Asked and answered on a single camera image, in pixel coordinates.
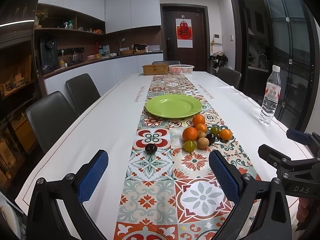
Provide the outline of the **right hand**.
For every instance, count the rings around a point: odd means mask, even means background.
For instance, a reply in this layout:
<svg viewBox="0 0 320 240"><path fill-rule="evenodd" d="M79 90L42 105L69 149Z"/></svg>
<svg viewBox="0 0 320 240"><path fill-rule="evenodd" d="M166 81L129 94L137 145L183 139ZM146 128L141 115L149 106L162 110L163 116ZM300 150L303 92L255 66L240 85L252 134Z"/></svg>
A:
<svg viewBox="0 0 320 240"><path fill-rule="evenodd" d="M319 209L319 203L314 199L299 198L296 218L300 223L303 223L306 220L314 204L315 207Z"/></svg>

